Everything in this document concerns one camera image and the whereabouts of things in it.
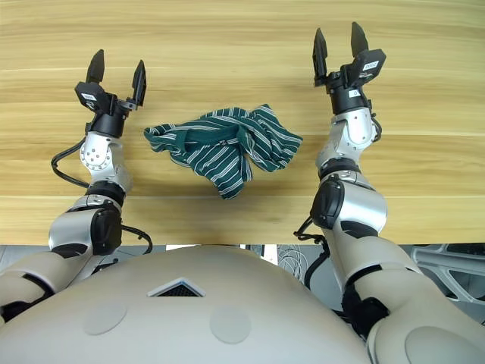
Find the wire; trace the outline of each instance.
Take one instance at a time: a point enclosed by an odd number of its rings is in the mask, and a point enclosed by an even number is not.
[[[121,229],[124,231],[128,231],[132,234],[138,235],[138,240],[140,239],[145,239],[148,242],[148,247],[146,248],[145,252],[143,254],[149,254],[152,252],[153,249],[153,243],[151,237],[145,232],[141,231],[140,229],[137,229],[136,227],[131,227],[127,225],[121,225]]]
[[[320,243],[322,245],[323,250],[324,250],[322,253],[320,253],[318,258],[316,258],[316,260],[308,267],[308,269],[305,272],[305,278],[304,278],[303,282],[309,290],[311,290],[311,288],[310,288],[311,276],[318,269],[318,267],[320,267],[323,264],[323,262],[325,262],[330,257],[330,249],[328,247],[328,242],[327,242],[327,239],[325,239],[325,236],[317,235],[317,234],[305,234],[305,230],[311,225],[312,222],[313,221],[312,221],[311,217],[308,217],[303,222],[302,226],[300,226],[300,228],[297,231],[293,232],[293,235],[295,235],[298,238],[298,240],[302,241],[302,240],[313,239],[315,244]],[[336,309],[332,309],[332,311],[337,316],[339,316],[345,323],[347,323],[347,324],[351,323],[350,318],[344,313],[344,311],[339,311],[339,310],[336,310]]]
[[[311,288],[310,288],[311,276],[314,274],[314,272],[317,270],[317,268],[320,267],[320,265],[322,265],[323,262],[325,262],[327,260],[327,258],[329,256],[330,256],[330,253],[328,252],[328,250],[324,249],[324,251],[322,253],[320,253],[318,258],[316,258],[316,260],[307,269],[307,271],[305,273],[305,286],[309,290],[311,290]]]
[[[77,150],[81,149],[81,146],[84,144],[85,141],[86,141],[86,137],[82,138],[77,144],[73,145],[72,147],[64,150],[63,152],[60,152],[60,153],[54,155],[54,157],[51,160],[51,167],[52,167],[52,170],[54,171],[54,173],[56,173],[63,180],[66,180],[67,182],[75,184],[79,187],[88,188],[89,184],[87,182],[84,182],[82,180],[78,180],[78,179],[71,177],[71,176],[69,176],[69,175],[58,170],[58,162],[61,159],[66,158],[68,155],[71,155],[74,152],[76,152]]]
[[[58,175],[60,178],[62,178],[63,180],[66,180],[67,182],[75,184],[79,187],[88,188],[89,184],[87,182],[84,182],[82,180],[78,180],[77,178],[71,177],[71,176],[65,174],[64,172],[61,172],[61,171],[58,170],[59,161],[63,158],[66,158],[67,156],[73,154],[77,150],[81,149],[81,146],[83,146],[85,141],[86,141],[86,137],[82,138],[77,144],[73,145],[72,147],[64,150],[63,152],[60,152],[60,153],[54,155],[54,157],[51,160],[51,166],[52,166],[52,170],[54,171],[54,173],[56,175]],[[153,249],[152,239],[150,238],[150,236],[145,231],[141,231],[140,229],[137,229],[136,227],[126,226],[126,225],[121,225],[121,229],[128,231],[132,234],[138,235],[138,239],[145,239],[146,241],[148,241],[149,246],[146,248],[146,251],[143,254],[148,254],[152,251],[152,249]]]

